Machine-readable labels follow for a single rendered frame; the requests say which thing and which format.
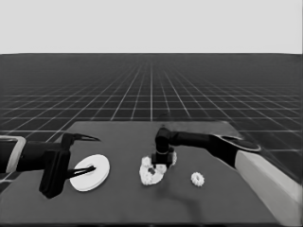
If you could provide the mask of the large thick white disc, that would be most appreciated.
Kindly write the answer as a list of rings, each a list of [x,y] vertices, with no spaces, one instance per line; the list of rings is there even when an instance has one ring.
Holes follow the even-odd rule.
[[[71,178],[70,183],[76,190],[87,192],[105,182],[110,173],[110,162],[105,155],[94,154],[76,164],[76,169],[82,168],[86,172]]]

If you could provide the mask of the white round pin carrier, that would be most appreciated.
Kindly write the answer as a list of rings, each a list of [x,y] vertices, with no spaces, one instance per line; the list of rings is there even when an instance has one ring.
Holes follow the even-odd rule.
[[[164,175],[165,175],[165,174],[164,175],[160,174],[156,170],[156,167],[153,167],[152,165],[150,167],[144,167],[141,165],[139,168],[140,180],[141,180],[142,175],[147,175],[147,174],[150,174],[152,177],[151,185],[160,183],[163,180]]]

